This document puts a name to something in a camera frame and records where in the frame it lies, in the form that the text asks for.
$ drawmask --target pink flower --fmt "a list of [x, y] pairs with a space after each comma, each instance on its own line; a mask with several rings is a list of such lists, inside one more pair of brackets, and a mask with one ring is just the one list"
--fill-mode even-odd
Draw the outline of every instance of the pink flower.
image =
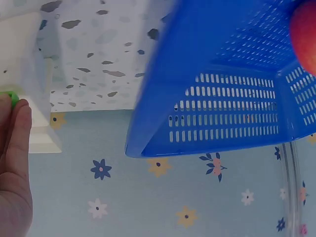
[[218, 176], [221, 174], [221, 167], [215, 167], [213, 170], [213, 175]]
[[303, 236], [307, 235], [307, 227], [306, 227], [306, 224], [302, 224], [301, 226], [301, 234]]
[[213, 159], [213, 165], [215, 166], [215, 167], [221, 167], [221, 164], [222, 164], [222, 162], [221, 162], [221, 160], [220, 159], [218, 159], [218, 158], [214, 158]]

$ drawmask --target floral wallpaper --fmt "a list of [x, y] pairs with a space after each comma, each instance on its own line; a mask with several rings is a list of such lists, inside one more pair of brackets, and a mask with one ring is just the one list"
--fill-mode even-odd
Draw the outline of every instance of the floral wallpaper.
[[[180, 157], [124, 154], [131, 111], [52, 113], [61, 154], [32, 154], [29, 236], [284, 236], [279, 146]], [[316, 232], [316, 143], [296, 142], [302, 236]]]
[[52, 112], [133, 109], [174, 0], [2, 0], [0, 20], [38, 11], [54, 62]]

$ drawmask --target light blue wall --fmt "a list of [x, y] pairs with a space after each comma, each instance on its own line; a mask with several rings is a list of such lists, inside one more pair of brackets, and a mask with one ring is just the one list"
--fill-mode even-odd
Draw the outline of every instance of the light blue wall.
[[[63, 153], [30, 155], [34, 221], [30, 237], [273, 237], [284, 216], [280, 161], [275, 147], [220, 153], [222, 180], [206, 175], [201, 155], [172, 157], [165, 175], [146, 159], [128, 158], [124, 143], [130, 111], [67, 113], [57, 131]], [[105, 159], [111, 177], [90, 171]], [[245, 206], [249, 189], [254, 201]], [[92, 218], [89, 201], [107, 215]], [[178, 225], [183, 207], [197, 219]]]

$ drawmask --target finger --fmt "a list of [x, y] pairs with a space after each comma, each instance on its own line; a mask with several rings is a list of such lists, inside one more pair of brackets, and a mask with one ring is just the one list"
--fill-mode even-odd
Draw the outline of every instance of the finger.
[[0, 157], [4, 151], [5, 138], [11, 114], [11, 98], [7, 94], [0, 95]]
[[23, 106], [17, 112], [12, 136], [5, 153], [5, 169], [29, 179], [29, 139], [32, 127], [32, 111], [29, 106]]
[[15, 120], [16, 120], [16, 116], [18, 114], [18, 112], [20, 111], [20, 109], [23, 107], [23, 106], [28, 106], [29, 105], [29, 102], [25, 99], [22, 99], [20, 100], [14, 107], [13, 109], [13, 112], [12, 112], [12, 115], [11, 115], [11, 119], [10, 119], [10, 124], [8, 124], [8, 132], [7, 132], [7, 136], [5, 138], [6, 140], [6, 143], [4, 145], [4, 152], [6, 151], [6, 149], [8, 148], [9, 146], [9, 141], [11, 139], [11, 135], [12, 135], [12, 131], [13, 131], [13, 128], [14, 128], [14, 124], [15, 124]]

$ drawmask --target leaf print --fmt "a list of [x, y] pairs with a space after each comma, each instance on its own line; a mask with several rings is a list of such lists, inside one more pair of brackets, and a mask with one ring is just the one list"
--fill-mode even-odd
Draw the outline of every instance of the leaf print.
[[218, 181], [221, 182], [221, 180], [222, 180], [222, 174], [220, 173], [220, 174], [218, 175]]
[[212, 169], [209, 169], [207, 172], [206, 172], [206, 174], [210, 174], [210, 173], [212, 173], [213, 172], [213, 168]]
[[204, 157], [204, 156], [201, 156], [201, 157], [199, 157], [201, 160], [208, 160], [208, 158], [207, 157]]
[[207, 156], [207, 158], [208, 158], [209, 160], [213, 160], [210, 153], [206, 153], [206, 156]]

